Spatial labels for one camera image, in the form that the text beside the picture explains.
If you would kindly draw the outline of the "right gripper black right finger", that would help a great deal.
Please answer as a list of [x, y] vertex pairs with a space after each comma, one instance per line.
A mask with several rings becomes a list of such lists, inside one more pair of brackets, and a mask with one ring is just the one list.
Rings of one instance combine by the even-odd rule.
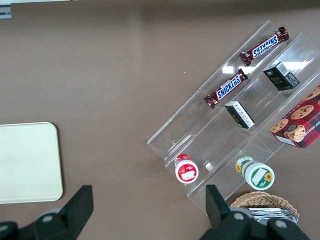
[[207, 185], [205, 209], [211, 229], [202, 240], [267, 240], [267, 227], [248, 213], [230, 210], [216, 185]]

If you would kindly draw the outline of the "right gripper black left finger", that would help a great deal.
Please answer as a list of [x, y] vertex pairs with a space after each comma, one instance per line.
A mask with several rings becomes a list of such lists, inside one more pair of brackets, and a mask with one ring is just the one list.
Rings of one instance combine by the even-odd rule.
[[20, 240], [76, 240], [94, 210], [93, 187], [83, 185], [58, 212], [42, 215], [19, 230]]

